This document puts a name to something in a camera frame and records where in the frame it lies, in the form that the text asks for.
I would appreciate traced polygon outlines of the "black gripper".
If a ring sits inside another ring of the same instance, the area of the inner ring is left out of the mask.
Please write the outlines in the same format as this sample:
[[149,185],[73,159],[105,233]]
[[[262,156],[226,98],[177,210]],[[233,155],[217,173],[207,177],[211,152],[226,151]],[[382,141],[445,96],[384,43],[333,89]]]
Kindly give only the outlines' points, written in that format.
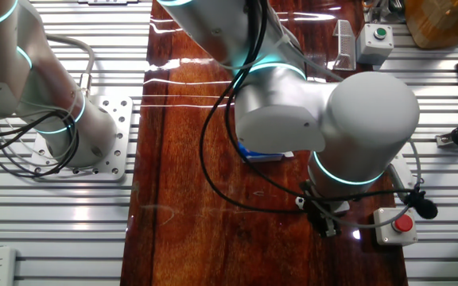
[[300,198],[300,209],[312,215],[310,223],[312,228],[321,238],[331,238],[340,235],[342,217],[350,210],[348,201],[318,202],[320,194],[315,189],[315,184],[306,180],[300,183],[300,189],[309,199]]

